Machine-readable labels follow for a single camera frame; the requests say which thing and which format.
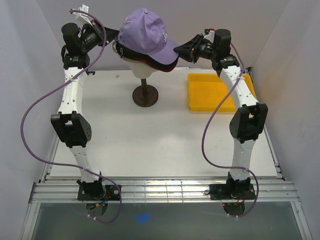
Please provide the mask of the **black cap white NY logo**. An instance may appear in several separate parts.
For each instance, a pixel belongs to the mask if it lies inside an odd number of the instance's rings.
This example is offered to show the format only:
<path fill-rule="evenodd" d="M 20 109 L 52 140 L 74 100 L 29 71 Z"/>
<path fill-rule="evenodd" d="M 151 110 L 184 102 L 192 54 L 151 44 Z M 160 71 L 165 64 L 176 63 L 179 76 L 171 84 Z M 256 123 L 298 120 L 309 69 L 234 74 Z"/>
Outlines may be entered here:
<path fill-rule="evenodd" d="M 130 50 L 129 48 L 127 48 L 128 51 L 129 51 L 129 54 L 130 54 L 130 60 L 134 60 L 134 61 L 141 61 L 141 60 L 147 60 L 147 61 L 156 61 L 154 60 L 153 58 L 151 58 L 150 56 L 146 55 L 146 54 L 142 54 L 142 53 L 139 53 L 139 52 L 135 52 L 133 50 Z"/>

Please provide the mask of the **purple baseball cap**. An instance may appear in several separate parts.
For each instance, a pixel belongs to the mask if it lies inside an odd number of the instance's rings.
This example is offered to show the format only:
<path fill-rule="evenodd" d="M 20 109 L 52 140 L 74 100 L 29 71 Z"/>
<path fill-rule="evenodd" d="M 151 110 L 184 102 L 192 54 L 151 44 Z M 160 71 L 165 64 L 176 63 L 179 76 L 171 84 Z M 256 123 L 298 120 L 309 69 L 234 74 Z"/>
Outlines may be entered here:
<path fill-rule="evenodd" d="M 127 16 L 117 41 L 163 65 L 170 65 L 178 59 L 174 51 L 178 44 L 168 37 L 164 21 L 146 8 L 138 8 Z"/>

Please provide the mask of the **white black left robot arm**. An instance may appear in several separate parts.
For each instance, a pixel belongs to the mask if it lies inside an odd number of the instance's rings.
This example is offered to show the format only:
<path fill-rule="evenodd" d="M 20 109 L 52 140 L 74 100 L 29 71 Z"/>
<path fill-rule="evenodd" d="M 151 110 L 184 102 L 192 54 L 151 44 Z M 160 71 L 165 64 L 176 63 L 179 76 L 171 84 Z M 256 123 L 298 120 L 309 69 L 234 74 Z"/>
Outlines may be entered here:
<path fill-rule="evenodd" d="M 119 31 L 92 22 L 82 28 L 75 23 L 67 23 L 61 32 L 65 42 L 61 58 L 67 85 L 63 88 L 57 114 L 50 117 L 50 122 L 59 140 L 70 149 L 80 166 L 81 178 L 77 181 L 80 192 L 100 200 L 106 196 L 106 187 L 101 172 L 88 157 L 87 143 L 92 138 L 92 128 L 82 115 L 82 99 L 90 64 L 89 51 L 96 46 L 108 45 Z"/>

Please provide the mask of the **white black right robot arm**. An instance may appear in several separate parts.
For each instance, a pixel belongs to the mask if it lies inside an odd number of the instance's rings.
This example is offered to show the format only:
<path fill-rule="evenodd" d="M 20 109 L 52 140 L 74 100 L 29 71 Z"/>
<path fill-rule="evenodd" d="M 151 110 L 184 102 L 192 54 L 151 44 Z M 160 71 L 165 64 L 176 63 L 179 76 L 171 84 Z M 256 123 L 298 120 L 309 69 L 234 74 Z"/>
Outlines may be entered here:
<path fill-rule="evenodd" d="M 178 56 L 189 63 L 195 64 L 200 58 L 210 60 L 212 68 L 228 89 L 223 101 L 231 97 L 235 104 L 235 114 L 229 123 L 234 142 L 232 165 L 227 167 L 226 183 L 217 188 L 218 194 L 232 199 L 250 189 L 252 151 L 264 129 L 268 113 L 267 105 L 259 103 L 249 90 L 243 76 L 245 65 L 238 53 L 231 53 L 235 50 L 231 32 L 227 29 L 206 29 L 205 34 L 197 34 L 174 48 Z"/>

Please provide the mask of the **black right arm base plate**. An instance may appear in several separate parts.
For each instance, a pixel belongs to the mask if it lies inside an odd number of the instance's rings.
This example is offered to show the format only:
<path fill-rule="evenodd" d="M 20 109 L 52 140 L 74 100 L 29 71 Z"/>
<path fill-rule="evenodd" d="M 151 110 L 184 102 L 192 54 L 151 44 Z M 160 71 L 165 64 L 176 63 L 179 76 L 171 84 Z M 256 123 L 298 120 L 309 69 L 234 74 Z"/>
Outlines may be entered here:
<path fill-rule="evenodd" d="M 210 184 L 209 195 L 211 200 L 235 200 L 239 197 L 245 196 L 245 199 L 254 200 L 256 192 L 253 184 L 249 184 L 249 187 L 240 189 L 231 189 L 226 184 Z"/>

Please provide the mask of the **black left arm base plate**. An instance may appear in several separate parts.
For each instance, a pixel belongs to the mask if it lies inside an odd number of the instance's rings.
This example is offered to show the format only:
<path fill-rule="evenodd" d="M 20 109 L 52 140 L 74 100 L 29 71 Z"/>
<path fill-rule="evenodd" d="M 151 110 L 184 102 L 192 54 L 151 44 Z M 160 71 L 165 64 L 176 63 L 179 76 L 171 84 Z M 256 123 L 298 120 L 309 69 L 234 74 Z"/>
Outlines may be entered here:
<path fill-rule="evenodd" d="M 104 197 L 94 198 L 89 194 L 86 194 L 83 187 L 80 186 L 78 189 L 77 200 L 78 201 L 119 201 L 120 194 L 119 190 L 116 188 L 115 185 L 105 185 L 105 194 Z"/>

